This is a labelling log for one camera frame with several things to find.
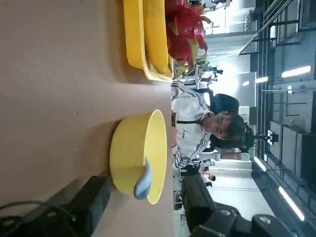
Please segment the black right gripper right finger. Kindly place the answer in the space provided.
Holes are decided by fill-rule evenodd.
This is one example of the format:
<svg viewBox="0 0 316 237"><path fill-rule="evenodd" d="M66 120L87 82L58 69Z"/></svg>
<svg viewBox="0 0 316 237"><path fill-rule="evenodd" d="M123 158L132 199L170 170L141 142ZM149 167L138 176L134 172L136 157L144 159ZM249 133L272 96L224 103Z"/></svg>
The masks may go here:
<svg viewBox="0 0 316 237"><path fill-rule="evenodd" d="M251 221L229 205L214 202L200 176L182 180L181 197L192 237L292 237L276 217L254 215Z"/></svg>

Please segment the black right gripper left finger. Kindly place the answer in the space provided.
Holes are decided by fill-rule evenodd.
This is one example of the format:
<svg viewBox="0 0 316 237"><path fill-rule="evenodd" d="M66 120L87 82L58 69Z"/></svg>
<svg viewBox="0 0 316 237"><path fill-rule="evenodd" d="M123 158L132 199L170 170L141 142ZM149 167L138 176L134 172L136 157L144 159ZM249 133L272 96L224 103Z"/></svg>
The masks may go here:
<svg viewBox="0 0 316 237"><path fill-rule="evenodd" d="M21 216L0 218L2 237L90 237L93 235L110 199L107 177L91 176L67 204L26 200L5 204L1 210L19 205L39 205L44 212L31 221Z"/></svg>

